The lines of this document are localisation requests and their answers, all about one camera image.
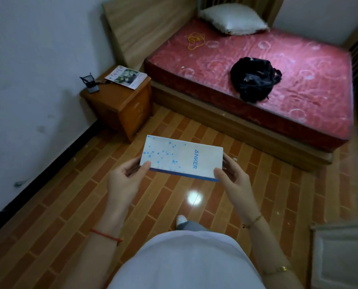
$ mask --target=white shoe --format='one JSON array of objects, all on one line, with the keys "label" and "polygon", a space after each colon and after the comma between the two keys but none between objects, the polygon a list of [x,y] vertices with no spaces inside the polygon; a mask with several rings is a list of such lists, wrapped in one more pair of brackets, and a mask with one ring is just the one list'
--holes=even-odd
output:
[{"label": "white shoe", "polygon": [[184,222],[187,222],[187,218],[184,217],[183,215],[179,215],[176,219],[176,227],[178,227],[179,225],[181,225]]}]

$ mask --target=black cloth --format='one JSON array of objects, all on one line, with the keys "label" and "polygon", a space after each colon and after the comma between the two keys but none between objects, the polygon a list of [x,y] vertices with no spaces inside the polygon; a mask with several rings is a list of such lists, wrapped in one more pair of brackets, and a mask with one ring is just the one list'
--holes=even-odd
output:
[{"label": "black cloth", "polygon": [[282,73],[268,60],[244,57],[231,70],[231,81],[241,99],[255,103],[268,98],[273,86],[281,81]]}]

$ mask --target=wooden bed frame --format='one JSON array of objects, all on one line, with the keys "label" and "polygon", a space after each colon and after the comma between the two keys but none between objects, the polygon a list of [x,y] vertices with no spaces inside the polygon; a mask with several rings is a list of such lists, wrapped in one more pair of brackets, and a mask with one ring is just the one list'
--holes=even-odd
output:
[{"label": "wooden bed frame", "polygon": [[[203,7],[237,2],[253,8],[271,26],[283,0],[204,0]],[[117,62],[135,70],[197,12],[197,0],[112,0],[103,4]],[[332,163],[333,154],[267,130],[152,81],[153,100],[303,170]]]}]

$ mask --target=pillow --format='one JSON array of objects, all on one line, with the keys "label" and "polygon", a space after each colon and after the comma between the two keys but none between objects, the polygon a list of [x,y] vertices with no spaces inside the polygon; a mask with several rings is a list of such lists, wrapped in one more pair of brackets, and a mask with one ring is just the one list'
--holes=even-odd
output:
[{"label": "pillow", "polygon": [[237,3],[209,7],[201,10],[199,17],[229,35],[247,35],[269,29],[253,9]]}]

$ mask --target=tiled floor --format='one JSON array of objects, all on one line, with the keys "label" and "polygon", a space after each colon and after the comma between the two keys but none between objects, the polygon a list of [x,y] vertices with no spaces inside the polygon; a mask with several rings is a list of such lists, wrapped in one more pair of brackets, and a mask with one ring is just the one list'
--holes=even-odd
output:
[{"label": "tiled floor", "polygon": [[[141,154],[147,134],[222,146],[250,175],[261,211],[305,283],[312,222],[358,218],[357,139],[334,163],[303,172],[182,115],[159,107],[132,144],[104,130],[0,230],[0,288],[58,288],[100,218],[109,170]],[[148,172],[122,230],[110,272],[145,241],[174,229],[177,214],[235,238],[250,253],[247,231],[219,183]]]}]

